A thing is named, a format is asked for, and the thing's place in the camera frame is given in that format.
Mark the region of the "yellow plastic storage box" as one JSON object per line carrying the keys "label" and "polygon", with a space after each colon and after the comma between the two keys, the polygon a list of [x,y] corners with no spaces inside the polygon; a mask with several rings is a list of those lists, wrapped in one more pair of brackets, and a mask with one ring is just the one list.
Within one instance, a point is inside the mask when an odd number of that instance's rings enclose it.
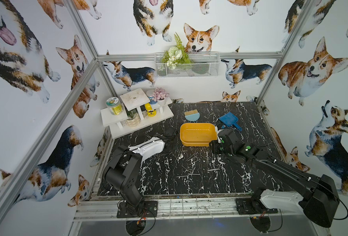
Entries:
{"label": "yellow plastic storage box", "polygon": [[179,134],[186,147],[208,147],[217,140],[216,127],[210,123],[185,123],[180,127]]}

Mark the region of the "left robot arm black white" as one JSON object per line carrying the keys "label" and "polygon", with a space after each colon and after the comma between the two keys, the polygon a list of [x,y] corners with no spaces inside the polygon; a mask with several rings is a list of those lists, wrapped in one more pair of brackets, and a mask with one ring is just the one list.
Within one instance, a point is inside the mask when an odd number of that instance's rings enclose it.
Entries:
{"label": "left robot arm black white", "polygon": [[138,207],[144,201],[137,188],[142,163],[161,153],[165,144],[177,135],[177,130],[169,127],[163,134],[136,146],[119,146],[102,172],[102,183],[112,186],[128,204]]}

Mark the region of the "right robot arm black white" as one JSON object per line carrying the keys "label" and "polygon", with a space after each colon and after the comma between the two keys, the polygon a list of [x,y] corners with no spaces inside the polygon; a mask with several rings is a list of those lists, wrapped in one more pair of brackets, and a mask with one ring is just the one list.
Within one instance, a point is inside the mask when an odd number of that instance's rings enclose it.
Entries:
{"label": "right robot arm black white", "polygon": [[300,171],[261,147],[241,142],[230,129],[219,130],[217,139],[210,145],[214,154],[260,169],[292,189],[290,192],[277,192],[260,187],[249,199],[236,202],[239,214],[276,213],[283,209],[302,213],[321,227],[331,227],[341,202],[332,178]]}

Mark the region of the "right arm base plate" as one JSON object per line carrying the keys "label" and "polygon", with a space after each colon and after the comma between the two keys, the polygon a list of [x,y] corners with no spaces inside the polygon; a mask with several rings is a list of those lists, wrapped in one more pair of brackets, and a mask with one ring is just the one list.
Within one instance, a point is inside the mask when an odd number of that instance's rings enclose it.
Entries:
{"label": "right arm base plate", "polygon": [[252,215],[252,214],[274,214],[279,211],[266,208],[260,201],[252,200],[251,198],[236,198],[236,209],[240,215]]}

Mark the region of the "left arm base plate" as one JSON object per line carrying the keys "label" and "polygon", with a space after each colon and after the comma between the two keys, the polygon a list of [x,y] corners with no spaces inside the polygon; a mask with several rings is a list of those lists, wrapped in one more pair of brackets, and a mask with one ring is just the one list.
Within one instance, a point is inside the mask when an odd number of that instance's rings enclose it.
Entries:
{"label": "left arm base plate", "polygon": [[142,201],[138,206],[133,206],[126,201],[118,203],[117,218],[155,218],[157,216],[157,201]]}

